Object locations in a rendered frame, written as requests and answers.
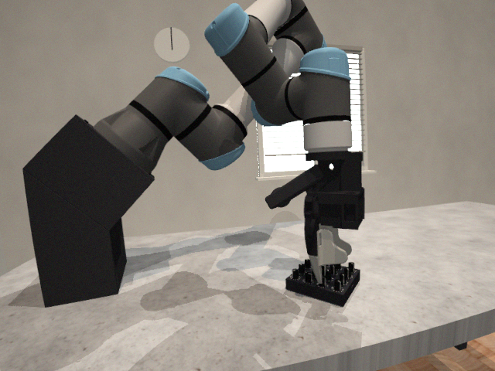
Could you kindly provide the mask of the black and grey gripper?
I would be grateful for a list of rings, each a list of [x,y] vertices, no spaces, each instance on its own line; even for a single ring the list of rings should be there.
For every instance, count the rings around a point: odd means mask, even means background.
[[[352,252],[351,245],[339,238],[338,229],[358,230],[364,219],[363,152],[312,152],[306,153],[306,161],[318,161],[324,175],[306,189],[304,201],[307,254],[322,284],[326,265],[344,264]]]

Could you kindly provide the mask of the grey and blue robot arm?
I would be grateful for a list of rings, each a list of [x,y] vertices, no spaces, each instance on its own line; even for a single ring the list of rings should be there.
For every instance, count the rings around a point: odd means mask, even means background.
[[[241,83],[224,104],[211,107],[205,86],[171,66],[93,128],[150,173],[172,137],[208,169],[227,167],[243,154],[253,119],[265,127],[302,120],[308,153],[353,147],[348,56],[327,47],[303,0],[256,0],[245,11],[233,3],[204,35]]]

